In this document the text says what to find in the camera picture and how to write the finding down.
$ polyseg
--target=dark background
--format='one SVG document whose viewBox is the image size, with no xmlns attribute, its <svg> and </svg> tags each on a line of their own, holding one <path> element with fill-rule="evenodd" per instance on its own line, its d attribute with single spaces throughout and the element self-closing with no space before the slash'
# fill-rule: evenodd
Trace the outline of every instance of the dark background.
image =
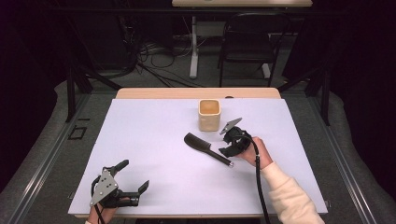
<svg viewBox="0 0 396 224">
<path fill-rule="evenodd" d="M 171 1 L 130 2 L 136 7 L 171 6 Z M 347 3 L 315 0 L 313 9 L 341 10 L 348 12 L 349 16 L 330 20 L 307 18 L 284 76 L 297 78 L 331 56 L 330 64 L 327 64 L 332 74 L 331 90 L 345 103 L 355 148 L 378 183 L 396 199 L 396 13 L 391 3 L 391 0 Z M 120 27 L 116 27 L 114 18 L 104 19 L 102 26 L 96 27 L 83 24 L 88 21 L 82 18 L 74 18 L 73 22 L 79 29 L 90 32 L 93 29 L 95 33 L 94 36 L 81 37 L 75 35 L 68 22 L 48 21 L 35 1 L 8 0 L 1 4 L 0 175 L 3 178 L 0 190 L 18 169 L 50 118 L 57 100 L 54 87 L 65 81 L 69 69 L 67 55 L 77 54 L 80 62 L 95 69 L 122 68 L 131 62 L 128 50 L 121 44 L 121 34 L 115 32 Z M 177 32 L 175 20 L 166 17 L 161 21 L 163 24 L 155 18 L 145 20 L 142 27 L 153 40 L 171 46 L 169 31 L 173 27 Z M 65 33 L 66 45 L 54 42 L 54 22 Z M 104 35 L 106 30 L 113 31 L 113 35 L 109 32 Z M 87 52 L 79 38 L 106 41 L 106 49 L 91 48 L 107 50 L 107 55 L 120 54 L 100 58 L 98 52 Z"/>
</svg>

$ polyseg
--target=desk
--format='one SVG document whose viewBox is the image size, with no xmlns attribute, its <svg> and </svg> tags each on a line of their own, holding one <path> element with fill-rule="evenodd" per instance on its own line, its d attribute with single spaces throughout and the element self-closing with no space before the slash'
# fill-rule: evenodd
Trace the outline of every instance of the desk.
<svg viewBox="0 0 396 224">
<path fill-rule="evenodd" d="M 223 99 L 230 95 L 234 99 Z M 130 165 L 115 177 L 120 189 L 136 191 L 146 180 L 150 186 L 138 207 L 121 208 L 118 217 L 261 217 L 251 165 L 230 158 L 234 163 L 230 168 L 182 140 L 191 132 L 212 143 L 214 151 L 226 147 L 219 133 L 198 131 L 197 106 L 202 98 L 220 99 L 220 126 L 240 116 L 239 127 L 249 126 L 251 134 L 264 136 L 273 159 L 299 181 L 318 211 L 327 213 L 290 112 L 276 89 L 157 88 L 122 89 L 113 100 L 69 214 L 86 217 L 91 182 L 103 166 L 128 159 Z M 264 180 L 262 188 L 268 212 L 274 214 Z"/>
<path fill-rule="evenodd" d="M 174 7 L 311 7 L 311 0 L 173 0 Z M 197 78 L 198 75 L 198 48 L 197 48 L 197 20 L 192 16 L 192 55 L 190 78 Z M 222 27 L 214 34 L 222 35 Z M 262 67 L 265 77 L 269 77 L 270 70 L 268 64 Z"/>
</svg>

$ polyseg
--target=beige cylindrical object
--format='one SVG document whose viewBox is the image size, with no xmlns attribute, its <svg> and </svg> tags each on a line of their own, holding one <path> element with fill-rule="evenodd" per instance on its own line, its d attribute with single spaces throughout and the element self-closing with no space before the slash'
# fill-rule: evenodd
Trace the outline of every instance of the beige cylindrical object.
<svg viewBox="0 0 396 224">
<path fill-rule="evenodd" d="M 215 132 L 220 125 L 219 100 L 200 100 L 198 105 L 198 123 L 201 132 Z"/>
</svg>

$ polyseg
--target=chair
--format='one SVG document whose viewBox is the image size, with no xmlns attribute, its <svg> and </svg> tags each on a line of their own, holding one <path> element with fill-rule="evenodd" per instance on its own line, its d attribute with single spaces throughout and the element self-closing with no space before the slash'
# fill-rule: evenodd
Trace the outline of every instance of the chair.
<svg viewBox="0 0 396 224">
<path fill-rule="evenodd" d="M 222 86 L 223 66 L 227 63 L 271 63 L 271 86 L 281 40 L 290 28 L 286 15 L 278 13 L 239 13 L 224 25 L 218 68 L 219 86 Z"/>
</svg>

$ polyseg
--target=white sleeve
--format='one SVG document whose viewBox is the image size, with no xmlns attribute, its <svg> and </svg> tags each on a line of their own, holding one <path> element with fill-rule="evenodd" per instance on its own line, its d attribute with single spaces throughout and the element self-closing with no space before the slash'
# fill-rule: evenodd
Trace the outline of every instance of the white sleeve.
<svg viewBox="0 0 396 224">
<path fill-rule="evenodd" d="M 271 189 L 270 199 L 282 223 L 324 223 L 314 203 L 297 181 L 286 175 L 275 162 L 261 172 Z"/>
</svg>

